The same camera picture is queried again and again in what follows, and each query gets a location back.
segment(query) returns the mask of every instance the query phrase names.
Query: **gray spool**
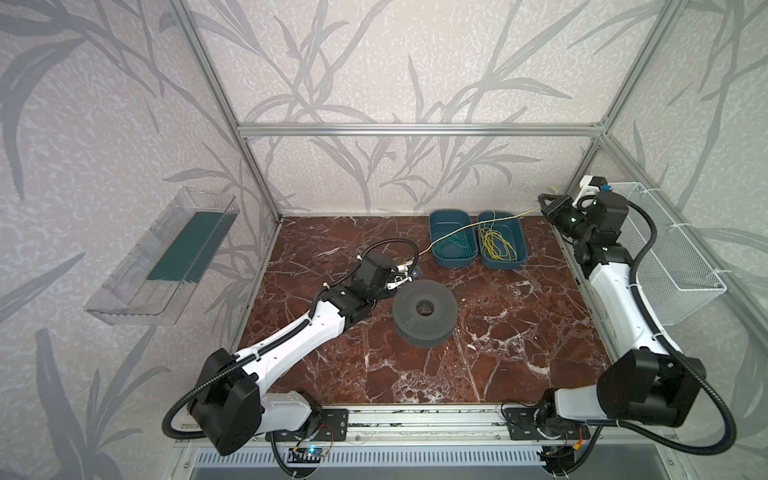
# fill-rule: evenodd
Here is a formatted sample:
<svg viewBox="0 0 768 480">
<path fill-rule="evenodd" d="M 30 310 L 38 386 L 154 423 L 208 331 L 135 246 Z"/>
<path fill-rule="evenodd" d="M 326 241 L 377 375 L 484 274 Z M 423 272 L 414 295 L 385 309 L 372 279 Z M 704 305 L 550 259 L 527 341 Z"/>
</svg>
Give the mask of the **gray spool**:
<svg viewBox="0 0 768 480">
<path fill-rule="evenodd" d="M 415 280 L 399 288 L 392 304 L 397 333 L 408 343 L 432 348 L 451 338 L 458 303 L 451 290 L 432 280 Z"/>
</svg>

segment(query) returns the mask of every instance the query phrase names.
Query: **metal basket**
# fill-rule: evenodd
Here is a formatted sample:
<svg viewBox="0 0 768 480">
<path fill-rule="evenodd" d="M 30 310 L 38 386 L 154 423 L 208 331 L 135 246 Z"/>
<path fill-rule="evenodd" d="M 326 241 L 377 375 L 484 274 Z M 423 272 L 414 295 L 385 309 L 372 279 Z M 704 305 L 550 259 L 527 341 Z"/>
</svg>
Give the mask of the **metal basket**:
<svg viewBox="0 0 768 480">
<path fill-rule="evenodd" d="M 725 292 L 720 275 L 643 184 L 627 182 L 611 187 L 645 210 L 656 224 L 658 237 L 640 264 L 637 281 L 663 325 L 680 322 Z M 619 243 L 635 257 L 649 236 L 643 217 L 630 208 Z"/>
</svg>

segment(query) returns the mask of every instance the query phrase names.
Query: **teal plastic bin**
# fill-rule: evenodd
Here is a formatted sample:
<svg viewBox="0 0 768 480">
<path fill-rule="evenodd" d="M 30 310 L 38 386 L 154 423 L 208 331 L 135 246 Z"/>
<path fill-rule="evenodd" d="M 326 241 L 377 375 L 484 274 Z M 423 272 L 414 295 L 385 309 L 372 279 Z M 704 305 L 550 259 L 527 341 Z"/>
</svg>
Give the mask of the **teal plastic bin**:
<svg viewBox="0 0 768 480">
<path fill-rule="evenodd" d="M 437 210 L 429 214 L 429 242 L 470 225 L 472 219 L 461 210 Z M 435 263 L 444 268 L 470 266 L 478 255 L 475 228 L 469 227 L 439 241 L 432 247 Z"/>
<path fill-rule="evenodd" d="M 496 212 L 496 218 L 513 217 L 514 214 L 509 212 Z M 482 212 L 478 215 L 478 222 L 493 220 L 493 212 Z M 502 237 L 511 243 L 512 247 L 518 254 L 516 261 L 509 260 L 493 260 L 488 256 L 488 252 L 483 248 L 482 241 L 480 239 L 480 228 L 491 227 L 493 230 L 498 231 Z M 519 268 L 528 259 L 528 248 L 525 246 L 525 237 L 523 236 L 523 229 L 520 225 L 519 218 L 512 218 L 510 220 L 498 220 L 493 223 L 482 223 L 477 226 L 478 245 L 480 246 L 480 261 L 483 265 L 494 270 L 515 270 Z M 501 248 L 504 247 L 502 242 L 498 239 L 494 239 L 494 245 Z"/>
</svg>

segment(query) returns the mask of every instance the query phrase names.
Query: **side wall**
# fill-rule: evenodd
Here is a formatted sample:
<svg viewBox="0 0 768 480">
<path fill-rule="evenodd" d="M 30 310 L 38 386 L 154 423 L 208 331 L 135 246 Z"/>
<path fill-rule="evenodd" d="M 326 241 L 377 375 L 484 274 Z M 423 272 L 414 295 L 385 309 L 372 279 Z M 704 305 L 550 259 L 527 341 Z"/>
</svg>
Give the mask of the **side wall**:
<svg viewBox="0 0 768 480">
<path fill-rule="evenodd" d="M 242 123 L 599 122 L 663 3 L 189 1 Z M 250 140 L 292 214 L 528 210 L 588 142 Z"/>
<path fill-rule="evenodd" d="M 0 31 L 0 477 L 157 478 L 274 225 L 165 2 L 3 2 Z M 241 212 L 177 324 L 87 314 L 182 186 Z"/>
<path fill-rule="evenodd" d="M 768 306 L 768 2 L 689 2 L 612 134 L 664 195 Z M 729 402 L 739 440 L 727 454 L 692 457 L 702 479 L 765 478 L 768 356 L 718 299 L 669 328 L 702 359 Z M 700 396 L 686 442 L 712 442 L 722 423 Z"/>
</svg>

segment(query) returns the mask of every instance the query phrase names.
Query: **red marble tabletop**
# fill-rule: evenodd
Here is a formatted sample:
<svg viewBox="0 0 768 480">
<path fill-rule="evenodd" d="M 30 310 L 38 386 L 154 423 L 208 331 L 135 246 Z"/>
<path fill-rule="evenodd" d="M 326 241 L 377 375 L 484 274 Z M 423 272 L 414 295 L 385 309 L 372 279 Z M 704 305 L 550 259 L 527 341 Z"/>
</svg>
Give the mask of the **red marble tabletop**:
<svg viewBox="0 0 768 480">
<path fill-rule="evenodd" d="M 549 387 L 595 383 L 608 359 L 584 300 L 543 217 L 522 219 L 528 262 L 489 270 L 479 259 L 444 269 L 422 256 L 423 278 L 458 300 L 454 335 L 432 349 L 401 339 L 392 300 L 297 363 L 270 391 L 304 388 L 324 405 L 401 402 L 534 402 Z M 429 245 L 427 217 L 286 218 L 240 348 L 304 314 L 323 285 L 346 273 L 369 244 L 405 237 Z M 381 251 L 406 260 L 411 250 Z"/>
</svg>

